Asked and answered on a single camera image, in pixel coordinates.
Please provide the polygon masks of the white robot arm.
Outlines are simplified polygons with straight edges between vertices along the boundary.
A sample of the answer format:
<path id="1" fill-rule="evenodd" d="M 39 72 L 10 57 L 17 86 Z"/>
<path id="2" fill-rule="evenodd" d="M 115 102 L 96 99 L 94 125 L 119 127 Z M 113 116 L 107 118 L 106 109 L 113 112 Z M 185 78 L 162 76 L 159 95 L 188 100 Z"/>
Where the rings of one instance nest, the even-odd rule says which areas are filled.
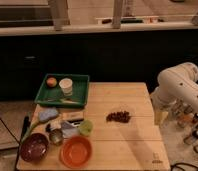
<path id="1" fill-rule="evenodd" d="M 157 77 L 158 86 L 150 94 L 154 121 L 160 125 L 165 112 L 177 100 L 190 105 L 198 112 L 198 66 L 185 62 L 162 70 Z"/>

